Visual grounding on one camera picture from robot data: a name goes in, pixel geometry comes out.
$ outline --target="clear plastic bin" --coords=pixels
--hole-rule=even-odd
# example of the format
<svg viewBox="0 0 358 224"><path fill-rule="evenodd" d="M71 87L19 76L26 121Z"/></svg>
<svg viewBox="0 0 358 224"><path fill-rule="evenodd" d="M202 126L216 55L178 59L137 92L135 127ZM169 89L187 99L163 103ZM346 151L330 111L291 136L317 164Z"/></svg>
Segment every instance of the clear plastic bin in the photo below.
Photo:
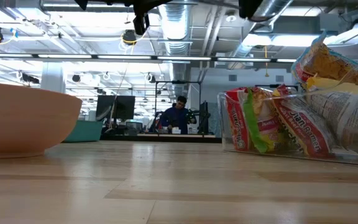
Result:
<svg viewBox="0 0 358 224"><path fill-rule="evenodd" d="M358 164L358 85L313 77L303 91L218 95L225 151Z"/></svg>

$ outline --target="snack package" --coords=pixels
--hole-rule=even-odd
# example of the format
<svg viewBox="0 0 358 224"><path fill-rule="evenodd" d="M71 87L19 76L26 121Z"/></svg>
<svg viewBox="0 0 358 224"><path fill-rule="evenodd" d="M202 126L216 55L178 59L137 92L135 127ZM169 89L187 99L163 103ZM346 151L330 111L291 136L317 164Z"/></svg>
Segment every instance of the snack package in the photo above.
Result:
<svg viewBox="0 0 358 224"><path fill-rule="evenodd" d="M232 137L237 146L236 150L257 149L260 153L266 153L285 144L285 133L278 117L272 111L272 102L264 100L272 96L270 92L261 88L237 88L226 92L226 96L229 97L227 111L231 116Z"/></svg>
<svg viewBox="0 0 358 224"><path fill-rule="evenodd" d="M285 85L277 90L280 96L289 95ZM314 158L334 157L334 136L324 118L314 112L302 97L274 99L273 105L296 150Z"/></svg>
<svg viewBox="0 0 358 224"><path fill-rule="evenodd" d="M292 65L291 72L302 84L311 77L341 80L358 85L358 62L329 49L324 43L326 33L313 41L298 60Z"/></svg>
<svg viewBox="0 0 358 224"><path fill-rule="evenodd" d="M226 92L226 109L230 117L230 129L236 151L247 152L252 148L245 117L242 113L242 104L245 95L242 88Z"/></svg>
<svg viewBox="0 0 358 224"><path fill-rule="evenodd" d="M308 104L336 133L342 146L358 151L358 85L342 83L328 78L309 78L308 91L319 91L307 95Z"/></svg>

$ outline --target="teal container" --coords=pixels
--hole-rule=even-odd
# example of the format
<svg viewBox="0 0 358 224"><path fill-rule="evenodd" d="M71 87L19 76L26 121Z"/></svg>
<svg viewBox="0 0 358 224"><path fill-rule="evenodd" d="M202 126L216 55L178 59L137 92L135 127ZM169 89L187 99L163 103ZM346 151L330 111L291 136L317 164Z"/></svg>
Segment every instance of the teal container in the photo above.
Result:
<svg viewBox="0 0 358 224"><path fill-rule="evenodd" d="M77 121L73 131L63 142L99 141L103 122Z"/></svg>

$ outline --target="yellow package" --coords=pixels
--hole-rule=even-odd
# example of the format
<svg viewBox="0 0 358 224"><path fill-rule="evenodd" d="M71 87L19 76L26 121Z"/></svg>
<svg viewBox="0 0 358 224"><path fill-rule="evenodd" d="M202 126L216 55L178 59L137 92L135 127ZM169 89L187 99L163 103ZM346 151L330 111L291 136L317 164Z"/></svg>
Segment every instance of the yellow package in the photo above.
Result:
<svg viewBox="0 0 358 224"><path fill-rule="evenodd" d="M334 131L342 146L358 151L358 85L328 78L309 78L307 90L319 91L307 95L310 106Z"/></svg>
<svg viewBox="0 0 358 224"><path fill-rule="evenodd" d="M272 94L260 88L248 88L244 115L251 140L259 152L272 152L285 145L284 128L272 110Z"/></svg>

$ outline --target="wooden table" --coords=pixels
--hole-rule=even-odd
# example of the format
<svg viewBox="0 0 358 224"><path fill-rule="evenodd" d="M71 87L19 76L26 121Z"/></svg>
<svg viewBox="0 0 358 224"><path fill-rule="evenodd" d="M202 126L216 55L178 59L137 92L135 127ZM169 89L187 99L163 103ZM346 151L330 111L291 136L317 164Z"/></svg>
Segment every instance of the wooden table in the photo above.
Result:
<svg viewBox="0 0 358 224"><path fill-rule="evenodd" d="M358 166L220 144L66 143L0 159L0 223L358 223Z"/></svg>
<svg viewBox="0 0 358 224"><path fill-rule="evenodd" d="M151 142L192 142L192 143L222 143L222 138L215 135L200 134L138 134L136 136L108 135L101 136L101 140L112 141L151 141Z"/></svg>

